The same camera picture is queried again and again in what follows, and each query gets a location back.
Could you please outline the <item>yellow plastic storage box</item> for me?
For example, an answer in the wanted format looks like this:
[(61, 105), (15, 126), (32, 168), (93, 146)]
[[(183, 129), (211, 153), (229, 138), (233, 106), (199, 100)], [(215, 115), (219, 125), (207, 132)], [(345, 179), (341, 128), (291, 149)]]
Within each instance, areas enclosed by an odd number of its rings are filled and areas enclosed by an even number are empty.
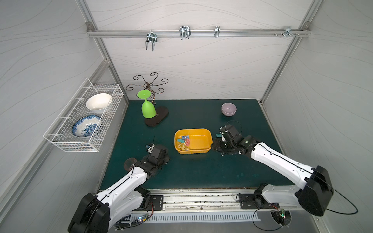
[(207, 153), (211, 150), (212, 135), (208, 129), (182, 129), (174, 135), (174, 147), (179, 154)]

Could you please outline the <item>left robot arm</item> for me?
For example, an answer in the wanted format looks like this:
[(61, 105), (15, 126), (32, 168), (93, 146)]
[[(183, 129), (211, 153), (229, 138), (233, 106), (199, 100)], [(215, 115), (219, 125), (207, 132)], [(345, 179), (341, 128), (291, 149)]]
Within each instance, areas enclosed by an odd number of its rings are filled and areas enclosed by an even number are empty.
[(68, 226), (69, 233), (107, 233), (122, 218), (150, 204), (150, 192), (141, 187), (170, 160), (168, 149), (152, 144), (148, 155), (134, 163), (129, 172), (109, 188), (88, 193), (80, 201)]

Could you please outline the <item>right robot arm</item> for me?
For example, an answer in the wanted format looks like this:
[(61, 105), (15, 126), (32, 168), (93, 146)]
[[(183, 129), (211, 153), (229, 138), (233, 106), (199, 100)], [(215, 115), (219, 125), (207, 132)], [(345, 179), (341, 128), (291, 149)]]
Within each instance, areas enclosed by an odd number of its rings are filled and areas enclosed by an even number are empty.
[(294, 161), (270, 148), (253, 136), (243, 137), (233, 126), (220, 128), (221, 136), (211, 144), (214, 151), (222, 154), (247, 155), (289, 179), (293, 185), (276, 188), (266, 184), (261, 196), (269, 203), (298, 201), (299, 205), (314, 216), (323, 216), (334, 195), (328, 171), (317, 166), (313, 168)]

